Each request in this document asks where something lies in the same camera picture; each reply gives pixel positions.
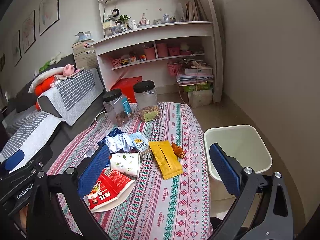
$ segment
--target patterned tablecloth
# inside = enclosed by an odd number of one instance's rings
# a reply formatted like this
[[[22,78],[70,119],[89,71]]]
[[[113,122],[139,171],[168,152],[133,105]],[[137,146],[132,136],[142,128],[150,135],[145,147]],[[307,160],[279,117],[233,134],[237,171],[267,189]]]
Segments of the patterned tablecloth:
[[[133,118],[121,128],[128,134],[141,131],[150,141],[169,140],[182,146],[186,158],[180,160],[183,173],[164,180],[154,159],[144,161],[130,196],[117,208],[94,213],[112,239],[207,239],[209,222],[209,178],[203,133],[189,106],[160,103],[161,118],[141,122],[136,104]],[[106,116],[80,133],[60,154],[48,174],[58,174],[77,166],[90,147],[115,126]],[[63,195],[60,203],[71,229],[79,233]]]

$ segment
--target orange wrapper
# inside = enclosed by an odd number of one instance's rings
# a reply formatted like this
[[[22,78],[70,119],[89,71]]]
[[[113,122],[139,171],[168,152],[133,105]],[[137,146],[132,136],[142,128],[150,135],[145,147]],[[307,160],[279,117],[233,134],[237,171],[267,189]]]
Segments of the orange wrapper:
[[[179,158],[183,159],[186,155],[184,150],[178,145],[176,145],[174,142],[172,142],[172,149],[175,155],[177,155]]]
[[[174,154],[169,141],[150,141],[149,146],[164,179],[169,179],[183,173],[181,163]]]

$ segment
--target clear plastic jar with black lid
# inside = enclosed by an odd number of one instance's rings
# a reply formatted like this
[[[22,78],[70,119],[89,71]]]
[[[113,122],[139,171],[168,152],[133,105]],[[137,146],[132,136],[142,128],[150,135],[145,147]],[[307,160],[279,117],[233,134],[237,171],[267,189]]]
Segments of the clear plastic jar with black lid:
[[[103,105],[112,122],[121,127],[132,118],[132,110],[128,99],[121,89],[113,89],[103,96]]]
[[[143,122],[160,118],[157,91],[151,80],[139,82],[133,86],[134,96],[138,103],[139,115]]]

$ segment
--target green plant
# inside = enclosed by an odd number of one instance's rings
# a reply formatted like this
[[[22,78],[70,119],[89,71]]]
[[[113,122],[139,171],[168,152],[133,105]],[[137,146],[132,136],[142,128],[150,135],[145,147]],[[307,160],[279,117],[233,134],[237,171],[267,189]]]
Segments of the green plant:
[[[128,17],[128,15],[120,15],[119,18],[121,23],[125,24],[131,17]]]

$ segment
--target yellow snack packet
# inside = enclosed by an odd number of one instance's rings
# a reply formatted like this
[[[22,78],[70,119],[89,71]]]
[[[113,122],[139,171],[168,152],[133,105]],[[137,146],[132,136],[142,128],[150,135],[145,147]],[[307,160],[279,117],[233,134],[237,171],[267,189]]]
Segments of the yellow snack packet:
[[[149,142],[164,179],[183,173],[181,163],[174,154],[169,141]]]

